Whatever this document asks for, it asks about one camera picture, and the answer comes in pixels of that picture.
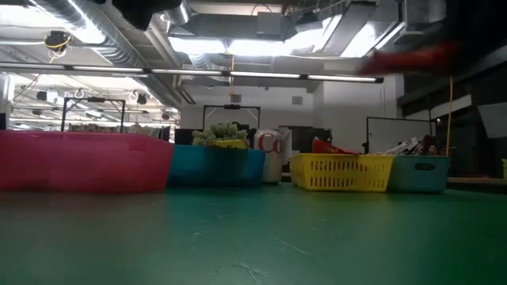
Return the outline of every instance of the red object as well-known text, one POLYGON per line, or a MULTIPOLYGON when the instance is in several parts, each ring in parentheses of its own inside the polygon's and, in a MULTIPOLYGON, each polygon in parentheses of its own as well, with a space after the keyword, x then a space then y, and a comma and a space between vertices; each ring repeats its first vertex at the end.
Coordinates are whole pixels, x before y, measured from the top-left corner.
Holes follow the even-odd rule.
POLYGON ((361 68, 360 74, 378 75, 407 71, 448 73, 453 68, 459 48, 457 43, 448 43, 419 51, 378 51, 361 68))
POLYGON ((325 142, 320 139, 314 139, 312 146, 313 154, 360 154, 355 151, 345 150, 340 147, 333 146, 330 142, 325 142))
POLYGON ((145 135, 0 131, 0 189, 148 192, 166 187, 174 145, 145 135))

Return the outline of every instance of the green table surface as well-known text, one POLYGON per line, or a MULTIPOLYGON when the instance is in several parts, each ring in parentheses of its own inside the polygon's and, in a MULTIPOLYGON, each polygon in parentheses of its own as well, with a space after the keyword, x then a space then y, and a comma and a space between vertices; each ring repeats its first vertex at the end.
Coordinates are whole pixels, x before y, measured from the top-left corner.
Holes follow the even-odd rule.
POLYGON ((0 193, 0 284, 507 284, 507 197, 0 193))

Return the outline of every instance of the pink plastic container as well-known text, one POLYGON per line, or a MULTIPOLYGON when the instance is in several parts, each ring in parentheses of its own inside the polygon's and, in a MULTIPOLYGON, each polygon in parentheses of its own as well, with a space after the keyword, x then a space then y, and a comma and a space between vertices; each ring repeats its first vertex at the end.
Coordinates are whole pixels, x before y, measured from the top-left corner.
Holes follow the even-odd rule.
POLYGON ((0 131, 0 190, 161 191, 173 151, 145 135, 0 131))

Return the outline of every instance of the teal plastic bin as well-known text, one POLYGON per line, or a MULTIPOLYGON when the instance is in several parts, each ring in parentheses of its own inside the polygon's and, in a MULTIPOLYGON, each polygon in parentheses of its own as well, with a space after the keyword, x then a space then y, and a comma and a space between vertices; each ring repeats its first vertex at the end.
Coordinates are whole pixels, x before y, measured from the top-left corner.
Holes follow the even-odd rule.
POLYGON ((393 162, 388 192, 439 193, 445 190, 450 158, 398 156, 393 162))
POLYGON ((262 184, 265 152, 174 146, 170 187, 253 187, 262 184))

